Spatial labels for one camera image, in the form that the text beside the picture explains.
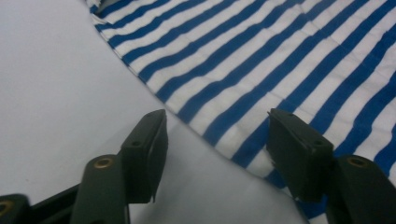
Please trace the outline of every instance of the blue and white striped cloth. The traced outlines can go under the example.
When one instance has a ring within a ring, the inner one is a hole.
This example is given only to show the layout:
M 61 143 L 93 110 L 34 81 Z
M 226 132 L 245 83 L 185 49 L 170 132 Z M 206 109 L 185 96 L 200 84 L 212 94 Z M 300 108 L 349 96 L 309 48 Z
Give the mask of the blue and white striped cloth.
M 264 150 L 275 107 L 396 185 L 395 0 L 87 1 L 129 69 L 254 175 L 287 191 Z M 327 223 L 324 202 L 299 204 Z

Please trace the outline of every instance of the white stripe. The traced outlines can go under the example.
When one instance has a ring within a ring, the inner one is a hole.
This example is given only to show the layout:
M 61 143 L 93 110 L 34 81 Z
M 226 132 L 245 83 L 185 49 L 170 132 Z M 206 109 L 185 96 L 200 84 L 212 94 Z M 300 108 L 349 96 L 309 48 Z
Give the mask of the white stripe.
M 270 156 L 267 154 L 267 150 L 264 148 L 259 151 L 257 156 L 253 159 L 250 165 L 247 167 L 247 170 L 261 178 L 268 176 L 271 171 L 274 169 L 274 166 L 270 160 Z
M 347 39 L 351 31 L 356 30 L 358 26 L 367 19 L 376 9 L 381 7 L 384 1 L 368 1 L 363 7 L 359 8 L 350 16 L 344 24 L 331 35 L 331 38 L 341 44 Z
M 244 117 L 227 130 L 216 144 L 216 150 L 231 158 L 246 139 L 268 117 L 266 112 L 270 111 L 273 105 L 277 105 L 280 102 L 281 99 L 279 97 L 271 93 L 266 94 L 244 115 Z
M 304 27 L 305 30 L 309 30 L 309 29 L 315 29 L 315 27 L 313 27 L 311 24 L 307 24 L 306 27 Z M 207 128 L 207 126 L 216 118 L 216 116 L 225 111 L 226 109 L 228 109 L 232 104 L 235 103 L 235 101 L 240 97 L 240 95 L 242 95 L 242 93 L 251 91 L 251 89 L 256 86 L 263 78 L 265 78 L 271 71 L 273 71 L 281 62 L 284 62 L 284 60 L 290 56 L 290 54 L 292 54 L 292 52 L 295 50 L 295 48 L 297 48 L 305 39 L 307 38 L 306 33 L 303 32 L 296 32 L 294 35 L 292 35 L 288 40 L 284 41 L 284 43 L 282 43 L 282 45 L 271 55 L 271 57 L 267 58 L 266 60 L 264 60 L 263 62 L 261 62 L 261 64 L 259 66 L 257 66 L 252 72 L 250 72 L 250 74 L 246 77 L 244 77 L 237 86 L 235 87 L 231 87 L 228 88 L 226 90 L 224 90 L 219 96 L 215 97 L 212 101 L 208 102 L 206 105 L 204 105 L 201 110 L 198 112 L 198 114 L 195 116 L 195 118 L 192 120 L 191 125 L 193 125 L 193 123 L 200 123 L 201 128 L 203 128 L 202 130 L 199 130 L 198 133 L 203 133 L 205 131 L 205 129 Z M 321 58 L 324 58 L 326 51 L 324 49 L 328 48 L 329 45 L 326 44 L 319 44 L 317 46 L 318 49 L 320 50 L 312 50 L 309 55 L 313 55 L 313 58 L 319 60 Z M 336 45 L 333 43 L 332 44 L 332 49 L 335 48 Z M 284 82 L 284 80 L 281 82 L 281 84 L 277 85 L 278 91 L 283 91 L 283 92 L 287 92 L 289 95 L 290 92 L 293 90 L 292 88 L 285 88 L 285 87 L 289 87 L 289 86 L 294 86 L 296 85 L 296 83 L 300 83 L 303 80 L 303 77 L 300 76 L 300 74 L 304 74 L 304 70 L 309 66 L 309 64 L 312 64 L 312 61 L 307 60 L 306 58 L 309 57 L 305 57 L 305 59 L 300 63 L 300 66 L 297 66 L 297 70 L 296 70 L 296 74 L 299 74 L 297 76 L 288 76 L 289 79 L 291 79 L 291 83 L 290 84 L 282 84 L 282 82 Z M 276 92 L 276 88 L 274 90 L 274 93 L 276 95 L 282 95 L 279 94 L 279 92 Z M 211 108 L 213 106 L 216 106 L 218 104 L 218 102 L 222 102 L 223 104 L 228 103 L 227 105 L 225 105 L 220 112 L 218 113 L 210 113 L 208 111 L 208 108 Z M 266 102 L 266 104 L 270 105 L 271 107 L 275 107 L 275 104 L 271 104 L 269 102 Z M 207 119 L 207 123 L 202 123 L 199 118 L 201 117 L 205 117 Z M 236 124 L 237 126 L 239 126 L 239 123 L 244 123 L 244 122 L 248 122 L 249 117 L 244 116 L 244 118 L 247 119 L 241 119 L 240 121 L 238 121 L 238 124 Z
M 279 26 L 287 26 L 287 25 L 289 25 L 289 24 L 286 22 L 279 24 Z M 270 32 L 268 32 L 268 30 L 261 31 L 256 36 L 254 36 L 251 40 L 249 40 L 246 43 L 246 45 L 242 46 L 241 48 L 236 50 L 233 54 L 231 54 L 227 60 L 221 62 L 209 74 L 207 74 L 204 77 L 196 77 L 196 78 L 192 79 L 191 81 L 189 81 L 188 83 L 186 83 L 185 85 L 183 85 L 182 87 L 180 87 L 177 91 L 175 91 L 173 96 L 182 95 L 183 99 L 176 99 L 172 96 L 167 103 L 169 105 L 171 105 L 176 111 L 178 111 L 179 109 L 181 109 L 181 107 L 184 104 L 186 104 L 186 102 L 193 95 L 195 95 L 196 93 L 201 91 L 204 87 L 206 87 L 210 83 L 216 82 L 218 80 L 222 80 L 225 77 L 227 77 L 227 75 L 229 75 L 230 72 L 232 72 L 235 69 L 235 67 L 240 65 L 240 63 L 244 62 L 251 54 L 254 53 L 254 51 L 256 51 L 255 48 L 250 48 L 249 46 L 261 46 L 262 44 L 267 42 L 268 39 L 270 39 L 274 35 L 276 35 L 276 33 L 270 33 Z M 258 75 L 258 76 L 262 75 L 260 72 L 259 73 L 251 72 L 250 74 Z M 249 80 L 248 82 L 257 83 L 257 80 Z M 253 87 L 253 85 L 251 85 L 250 83 L 248 83 L 247 85 L 245 85 L 245 84 L 238 85 L 235 88 L 235 90 L 224 92 L 221 95 L 227 95 L 227 98 L 228 98 L 227 101 L 232 102 L 235 100 L 231 100 L 231 98 L 229 98 L 228 96 L 238 97 L 238 95 L 242 95 L 245 92 L 251 91 L 252 87 Z
M 337 148 L 346 138 L 353 127 L 353 120 L 359 115 L 367 102 L 378 93 L 388 82 L 384 80 L 383 75 L 374 71 L 371 76 L 364 81 L 353 93 L 348 97 L 346 102 L 338 111 L 332 125 L 324 134 Z
M 290 10 L 291 13 L 285 13 L 285 17 L 290 17 L 292 16 L 293 18 L 297 17 L 296 14 L 293 13 L 293 9 Z M 277 27 L 277 25 L 281 25 L 284 26 L 283 28 L 286 28 L 285 26 L 288 26 L 293 20 L 287 20 L 288 22 L 283 22 L 281 24 L 279 23 L 275 23 L 275 25 L 273 27 Z M 274 33 L 270 33 L 268 32 L 268 30 L 263 30 L 261 31 L 258 35 L 256 35 L 252 40 L 250 40 L 247 43 L 247 46 L 258 46 L 258 45 L 262 45 L 262 43 L 265 43 L 266 41 L 268 41 L 269 38 L 273 37 Z M 301 38 L 293 38 L 291 37 L 290 39 L 295 39 L 295 40 L 301 40 Z M 198 133 L 203 133 L 205 131 L 205 129 L 207 128 L 207 126 L 213 121 L 213 119 L 216 118 L 216 116 L 220 113 L 222 113 L 223 111 L 227 110 L 231 105 L 233 105 L 239 98 L 241 95 L 244 95 L 247 92 L 252 91 L 252 89 L 258 84 L 260 83 L 260 81 L 264 78 L 264 76 L 266 76 L 272 69 L 269 68 L 273 68 L 276 67 L 280 62 L 282 62 L 290 53 L 292 53 L 292 51 L 294 50 L 294 48 L 291 46 L 287 46 L 286 48 L 282 48 L 282 46 L 288 45 L 287 43 L 283 43 L 279 48 L 280 50 L 284 49 L 286 52 L 282 52 L 282 53 L 277 53 L 278 50 L 276 52 L 273 53 L 274 57 L 269 57 L 266 60 L 264 60 L 263 62 L 260 63 L 260 65 L 258 65 L 256 68 L 253 69 L 253 71 L 251 71 L 248 76 L 243 77 L 242 80 L 240 80 L 238 82 L 237 85 L 227 88 L 226 90 L 222 91 L 218 96 L 216 96 L 215 98 L 213 98 L 211 101 L 207 102 L 197 113 L 197 115 L 194 117 L 194 119 L 191 121 L 191 126 L 193 126 L 195 123 L 201 123 L 201 127 L 203 128 L 202 130 L 199 130 Z M 241 58 L 242 56 L 249 56 L 251 55 L 256 49 L 253 48 L 241 48 L 239 49 L 237 52 L 235 52 L 233 55 L 235 55 L 235 58 Z M 230 60 L 229 63 L 234 63 L 234 66 L 239 65 L 238 63 L 235 63 L 233 61 Z M 197 80 L 202 80 L 205 81 L 204 85 L 208 85 L 210 82 L 212 82 L 214 79 L 220 79 L 218 77 L 213 78 L 212 76 L 218 76 L 219 74 L 223 74 L 223 77 L 226 77 L 228 75 L 228 71 L 227 66 L 222 66 L 222 64 L 220 66 L 218 66 L 218 69 L 215 69 L 214 71 L 212 71 L 210 74 L 208 74 L 205 77 L 199 77 L 196 78 L 196 80 L 192 80 L 191 84 L 193 81 L 197 81 Z M 185 92 L 183 92 L 183 94 L 186 94 L 187 96 L 189 95 L 187 92 L 187 89 L 185 89 Z M 209 112 L 212 110 L 212 108 L 217 107 L 218 111 L 217 113 L 212 113 Z M 203 125 L 203 123 L 199 120 L 200 117 L 207 117 L 207 118 L 211 118 L 209 121 L 209 123 L 207 123 L 205 126 Z
M 396 18 L 396 8 L 391 10 L 378 24 L 375 25 L 370 33 L 363 38 L 361 42 L 353 49 L 354 56 L 359 60 L 363 60 L 375 44 L 381 39 L 382 35 L 394 25 Z
M 371 161 L 392 139 L 392 129 L 396 124 L 396 100 L 390 102 L 378 115 L 373 123 L 370 135 L 358 146 L 354 154 L 363 156 Z
M 375 31 L 375 35 L 372 35 L 372 32 L 369 32 L 368 35 L 366 35 L 361 41 L 362 43 L 368 43 L 368 42 L 373 42 L 373 43 L 366 44 L 365 46 L 359 44 L 356 48 L 354 48 L 339 64 L 337 64 L 334 67 L 334 69 L 330 72 L 330 74 L 327 75 L 316 86 L 315 90 L 304 100 L 304 102 L 300 106 L 301 109 L 305 111 L 311 111 L 313 114 L 317 113 L 320 110 L 320 108 L 329 99 L 332 93 L 334 93 L 336 88 L 338 88 L 339 85 L 341 85 L 341 83 L 343 83 L 343 81 L 359 65 L 361 65 L 361 61 L 364 60 L 364 58 L 368 55 L 368 53 L 370 53 L 370 51 L 374 48 L 375 44 L 379 42 L 382 35 L 391 27 L 391 24 L 389 24 L 387 20 L 389 20 L 389 18 L 385 17 L 372 29 L 372 31 Z M 388 50 L 387 52 L 388 54 L 395 54 L 395 50 Z M 384 62 L 386 63 L 383 64 L 383 62 L 381 62 L 381 64 L 379 64 L 378 67 L 386 67 L 386 68 L 389 68 L 389 66 L 396 67 L 394 62 L 391 60 L 385 60 Z
M 238 14 L 251 2 L 252 0 L 234 2 L 231 7 L 225 8 L 210 20 L 194 27 L 188 33 L 178 36 L 167 46 L 156 49 L 151 53 L 143 55 L 142 57 L 136 59 L 132 63 L 132 66 L 136 66 L 138 70 L 141 70 L 148 64 L 155 62 L 155 59 L 161 59 L 165 56 L 173 55 L 181 51 L 182 49 L 186 48 L 191 42 L 196 41 L 203 35 L 206 35 L 213 29 L 217 28 L 219 24 L 222 24 L 224 21 L 227 21 L 235 14 Z
M 278 96 L 281 96 L 281 98 L 286 98 L 287 95 L 290 94 L 290 92 L 292 92 L 292 90 L 299 84 L 301 83 L 301 81 L 304 80 L 304 77 L 306 77 L 307 74 L 309 74 L 309 72 L 311 72 L 314 68 L 315 68 L 315 64 L 313 66 L 312 62 L 320 62 L 321 59 L 323 59 L 328 52 L 330 52 L 331 50 L 333 50 L 336 47 L 336 43 L 334 43 L 333 41 L 327 39 L 327 40 L 323 40 L 321 41 L 300 63 L 299 65 L 290 73 L 289 76 L 287 76 L 286 78 L 284 78 L 281 83 L 279 83 L 276 88 L 274 89 L 274 93 Z M 260 100 L 257 104 L 255 104 L 255 106 L 253 106 L 244 117 L 242 117 L 238 122 L 235 123 L 235 125 L 233 125 L 232 129 L 240 129 L 242 124 L 246 124 L 249 123 L 251 121 L 251 118 L 254 117 L 254 115 L 252 115 L 252 111 L 254 110 L 258 110 L 259 113 L 260 111 L 262 112 L 263 110 L 260 108 L 260 104 L 263 105 L 269 105 L 270 107 L 276 107 L 275 105 L 278 105 L 280 102 L 276 102 L 276 101 L 269 101 L 269 100 L 265 100 L 262 101 Z M 252 132 L 254 132 L 254 130 L 256 130 L 256 128 L 261 124 L 261 122 L 256 121 L 256 122 L 252 122 L 250 125 L 250 130 L 247 132 L 249 134 L 244 134 L 246 137 L 248 137 Z M 224 134 L 222 136 L 222 138 L 219 141 L 219 145 L 222 146 L 223 144 L 223 139 L 227 139 L 228 141 L 234 141 L 236 140 L 235 138 L 233 138 L 233 136 L 229 136 L 228 134 L 230 134 L 229 132 L 227 132 L 226 134 Z
M 216 51 L 219 43 L 227 43 L 230 39 L 234 38 L 236 35 L 242 33 L 251 23 L 260 22 L 264 17 L 266 17 L 271 10 L 276 7 L 272 1 L 267 1 L 261 10 L 252 15 L 248 20 L 239 23 L 235 28 L 229 30 L 228 32 L 218 36 L 216 39 L 212 40 L 210 43 L 202 46 L 196 53 L 190 57 L 182 60 L 178 64 L 164 68 L 161 71 L 157 71 L 147 83 L 154 91 L 157 91 L 161 86 L 171 79 L 172 77 L 181 76 L 195 67 L 197 64 L 201 64 L 207 59 L 207 55 L 210 55 Z
M 389 180 L 393 184 L 393 186 L 396 186 L 396 162 L 393 163 L 392 167 L 390 168 Z
M 110 39 L 114 35 L 126 35 L 135 32 L 136 30 L 145 27 L 149 25 L 156 17 L 161 16 L 164 12 L 172 9 L 173 7 L 177 6 L 179 3 L 183 3 L 184 1 L 170 1 L 167 4 L 164 4 L 160 7 L 156 7 L 150 11 L 148 11 L 144 16 L 139 17 L 134 19 L 133 21 L 130 21 L 126 24 L 124 24 L 123 27 L 118 28 L 118 29 L 105 29 L 102 31 L 102 33 L 106 36 L 107 39 Z M 131 1 L 131 3 L 123 7 L 121 10 L 125 10 L 125 15 L 120 16 L 118 13 L 114 13 L 114 18 L 113 20 L 106 20 L 110 24 L 114 24 L 117 21 L 122 20 L 125 16 L 128 16 L 131 12 L 134 12 L 141 8 L 143 5 L 139 5 L 137 3 L 142 3 L 142 1 L 136 2 L 136 1 Z
M 114 24 L 117 21 L 122 20 L 124 17 L 128 16 L 131 13 L 137 11 L 140 7 L 150 5 L 154 3 L 155 0 L 144 0 L 144 1 L 131 1 L 125 7 L 122 7 L 118 10 L 111 12 L 110 14 L 106 15 L 103 20 Z
M 124 55 L 133 49 L 137 49 L 152 44 L 158 41 L 163 35 L 166 35 L 172 28 L 178 27 L 183 22 L 188 21 L 200 15 L 203 11 L 213 7 L 213 5 L 215 5 L 218 2 L 220 2 L 220 0 L 204 1 L 198 6 L 189 8 L 181 13 L 177 13 L 172 18 L 163 21 L 158 28 L 148 33 L 147 35 L 134 40 L 127 40 L 122 42 L 122 44 L 116 47 L 116 50 L 121 55 Z

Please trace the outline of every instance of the white table surface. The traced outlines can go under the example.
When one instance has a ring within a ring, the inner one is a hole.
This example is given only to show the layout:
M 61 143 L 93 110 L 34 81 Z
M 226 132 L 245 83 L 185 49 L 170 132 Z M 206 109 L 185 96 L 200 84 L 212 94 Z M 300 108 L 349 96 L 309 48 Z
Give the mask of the white table surface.
M 163 108 L 111 51 L 83 0 L 0 2 L 0 195 L 31 204 L 76 185 Z M 132 223 L 305 223 L 282 191 L 225 160 L 167 111 L 157 202 Z

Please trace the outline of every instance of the blue stripe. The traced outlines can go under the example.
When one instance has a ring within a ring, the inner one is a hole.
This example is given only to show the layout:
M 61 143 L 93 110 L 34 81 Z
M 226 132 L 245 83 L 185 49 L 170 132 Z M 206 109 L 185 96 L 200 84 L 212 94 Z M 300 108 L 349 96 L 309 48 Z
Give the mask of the blue stripe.
M 372 124 L 381 111 L 396 97 L 396 72 L 392 75 L 389 83 L 381 89 L 364 106 L 353 122 L 352 130 L 343 143 L 334 151 L 334 156 L 353 154 L 357 147 L 372 132 Z
M 199 24 L 208 21 L 212 17 L 216 16 L 220 13 L 224 8 L 229 7 L 232 5 L 234 1 L 223 1 L 213 6 L 212 8 L 204 11 L 199 16 L 192 18 L 189 21 L 184 22 L 182 25 L 171 29 L 166 35 L 162 36 L 158 41 L 155 43 L 149 44 L 145 47 L 140 47 L 137 49 L 133 49 L 125 54 L 122 59 L 127 63 L 131 63 L 137 58 L 141 57 L 142 55 L 148 54 L 155 49 L 161 48 L 166 46 L 167 44 L 171 43 L 173 40 L 178 38 L 182 34 L 186 34 L 188 31 L 192 30 L 193 28 L 197 27 Z
M 273 170 L 268 176 L 264 178 L 279 189 L 286 187 L 285 181 L 277 170 Z
M 221 46 L 221 48 L 217 49 L 203 63 L 191 69 L 190 72 L 179 77 L 173 77 L 170 80 L 168 80 L 157 92 L 157 96 L 161 100 L 166 101 L 175 90 L 180 88 L 188 81 L 192 80 L 195 77 L 204 76 L 205 74 L 209 73 L 222 61 L 224 61 L 227 57 L 229 57 L 230 54 L 232 54 L 237 49 L 242 47 L 245 43 L 247 43 L 260 30 L 273 25 L 276 22 L 276 20 L 278 20 L 279 17 L 289 7 L 292 7 L 295 4 L 296 4 L 295 1 L 286 1 L 284 4 L 275 7 L 264 20 L 262 20 L 258 24 L 254 24 L 248 27 L 243 33 L 237 35 L 228 43 Z
M 133 32 L 131 34 L 128 34 L 128 35 L 114 35 L 107 42 L 111 46 L 116 47 L 116 46 L 120 45 L 124 41 L 133 40 L 133 39 L 137 39 L 137 38 L 143 37 L 143 36 L 149 34 L 150 32 L 156 30 L 158 27 L 160 27 L 160 25 L 164 21 L 167 21 L 170 18 L 176 16 L 178 13 L 181 13 L 181 12 L 183 12 L 185 10 L 188 10 L 190 8 L 193 8 L 193 7 L 196 7 L 196 6 L 198 6 L 199 4 L 201 4 L 203 2 L 204 2 L 204 0 L 194 0 L 194 1 L 183 2 L 183 3 L 179 4 L 179 5 L 177 5 L 176 7 L 173 7 L 169 11 L 166 11 L 161 16 L 156 17 L 150 24 L 139 28 L 135 32 Z
M 285 100 L 281 102 L 278 108 L 294 111 L 298 105 L 300 105 L 304 99 L 315 89 L 315 87 L 319 84 L 323 78 L 325 78 L 332 69 L 350 52 L 355 48 L 356 45 L 364 38 L 366 32 L 369 32 L 373 26 L 375 26 L 389 11 L 391 10 L 391 6 L 385 3 L 378 10 L 376 10 L 372 15 L 370 15 L 364 22 L 361 23 L 358 28 L 352 32 L 352 34 L 336 49 L 334 49 L 325 59 L 323 59 L 320 64 L 310 73 L 310 75 L 303 81 L 302 84 L 296 88 L 291 95 L 289 95 Z M 261 125 L 263 127 L 259 127 L 250 137 L 257 138 L 262 133 L 259 133 L 260 130 L 264 130 L 265 122 Z M 245 157 L 244 167 L 250 164 L 250 162 L 254 159 L 254 157 L 259 152 L 260 148 L 250 148 L 248 146 L 245 147 L 245 144 L 240 147 L 240 149 L 233 156 L 233 160 L 241 160 L 239 159 L 239 154 L 242 152 L 239 151 L 249 151 L 250 156 Z
M 189 122 L 204 104 L 219 95 L 223 90 L 236 85 L 264 59 L 271 56 L 285 40 L 304 27 L 308 21 L 314 20 L 317 15 L 332 3 L 333 1 L 322 1 L 319 4 L 316 4 L 308 13 L 299 15 L 288 28 L 280 34 L 271 37 L 261 48 L 250 55 L 247 60 L 227 75 L 226 78 L 210 83 L 199 93 L 191 97 L 190 100 L 180 109 L 178 115 L 183 120 Z
M 392 139 L 374 158 L 374 162 L 379 168 L 389 176 L 390 168 L 396 162 L 396 125 L 392 129 Z
M 366 56 L 363 62 L 332 93 L 330 98 L 312 119 L 310 125 L 317 129 L 318 132 L 326 132 L 341 106 L 381 63 L 381 60 L 384 58 L 388 48 L 390 48 L 396 41 L 392 32 L 396 32 L 396 25 L 394 25 L 390 31 L 384 33 L 381 40 L 376 43 L 375 47 Z
M 129 23 L 131 21 L 134 21 L 137 18 L 142 17 L 148 11 L 150 11 L 150 10 L 152 10 L 154 8 L 157 8 L 157 7 L 161 7 L 161 6 L 163 6 L 164 4 L 166 4 L 168 2 L 169 2 L 169 0 L 155 1 L 154 3 L 151 3 L 149 5 L 144 5 L 142 7 L 139 7 L 137 10 L 135 10 L 131 14 L 126 15 L 125 17 L 123 17 L 119 21 L 114 22 L 113 24 L 110 24 L 110 23 L 97 24 L 97 25 L 95 25 L 95 27 L 99 31 L 106 30 L 106 29 L 118 29 L 118 28 L 121 28 L 121 27 L 125 26 L 127 23 Z
M 326 210 L 327 196 L 324 195 L 320 203 L 303 203 L 300 201 L 296 202 L 298 207 L 303 210 L 307 219 L 318 217 L 323 214 Z
M 244 116 L 248 110 L 259 101 L 265 93 L 273 89 L 290 71 L 292 71 L 300 61 L 324 38 L 327 38 L 341 25 L 347 18 L 356 12 L 362 5 L 363 1 L 352 2 L 335 16 L 322 30 L 317 31 L 314 35 L 309 36 L 304 42 L 279 66 L 276 67 L 253 91 L 243 95 L 227 111 L 220 114 L 207 128 L 203 137 L 210 144 L 215 145 L 222 135 L 238 120 Z M 261 133 L 254 132 L 253 135 L 262 136 Z
M 93 5 L 90 7 L 90 12 L 91 13 L 95 13 L 95 11 L 97 11 L 99 8 L 96 5 Z
M 254 1 L 252 4 L 244 8 L 237 15 L 231 17 L 224 23 L 220 24 L 206 35 L 203 35 L 199 39 L 191 42 L 186 48 L 184 48 L 180 52 L 163 57 L 157 60 L 156 62 L 149 64 L 148 66 L 143 68 L 142 71 L 139 73 L 140 78 L 142 78 L 143 81 L 148 81 L 156 71 L 159 71 L 165 67 L 179 63 L 181 60 L 189 57 L 190 55 L 195 53 L 201 46 L 204 46 L 211 40 L 217 38 L 219 35 L 229 31 L 240 22 L 249 18 L 252 14 L 254 14 L 257 10 L 259 10 L 262 7 L 262 4 L 264 2 L 265 0 Z

